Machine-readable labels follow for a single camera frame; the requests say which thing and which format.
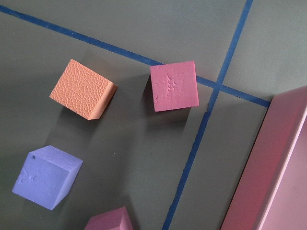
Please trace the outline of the dark red foam block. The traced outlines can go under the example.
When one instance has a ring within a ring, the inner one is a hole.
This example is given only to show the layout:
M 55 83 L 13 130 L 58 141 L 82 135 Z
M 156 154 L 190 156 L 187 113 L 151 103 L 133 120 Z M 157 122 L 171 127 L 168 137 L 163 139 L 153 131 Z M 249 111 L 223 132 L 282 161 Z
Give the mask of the dark red foam block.
M 150 67 L 156 112 L 199 106 L 194 61 Z
M 133 230 L 127 209 L 121 207 L 89 219 L 85 230 Z

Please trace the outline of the orange foam block right side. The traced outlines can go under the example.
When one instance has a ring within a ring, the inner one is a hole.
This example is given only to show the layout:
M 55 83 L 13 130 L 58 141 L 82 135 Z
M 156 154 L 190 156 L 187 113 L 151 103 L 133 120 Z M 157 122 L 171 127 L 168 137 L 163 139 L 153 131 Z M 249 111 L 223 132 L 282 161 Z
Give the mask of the orange foam block right side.
M 110 80 L 71 59 L 50 98 L 87 120 L 99 119 L 117 90 Z

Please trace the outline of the purple foam block right side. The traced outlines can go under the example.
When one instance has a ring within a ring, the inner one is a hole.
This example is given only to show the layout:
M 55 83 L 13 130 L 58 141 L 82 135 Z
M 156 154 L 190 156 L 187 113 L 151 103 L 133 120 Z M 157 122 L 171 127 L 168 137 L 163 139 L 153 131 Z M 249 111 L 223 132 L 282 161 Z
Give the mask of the purple foam block right side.
M 12 192 L 53 210 L 69 193 L 83 161 L 51 145 L 27 155 Z

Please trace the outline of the red plastic bin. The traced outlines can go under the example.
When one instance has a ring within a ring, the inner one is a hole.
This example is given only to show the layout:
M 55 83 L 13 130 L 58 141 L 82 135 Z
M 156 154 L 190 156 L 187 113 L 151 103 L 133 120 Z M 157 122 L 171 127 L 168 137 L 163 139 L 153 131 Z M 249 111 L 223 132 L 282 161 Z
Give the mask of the red plastic bin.
M 273 97 L 221 226 L 307 227 L 307 89 Z

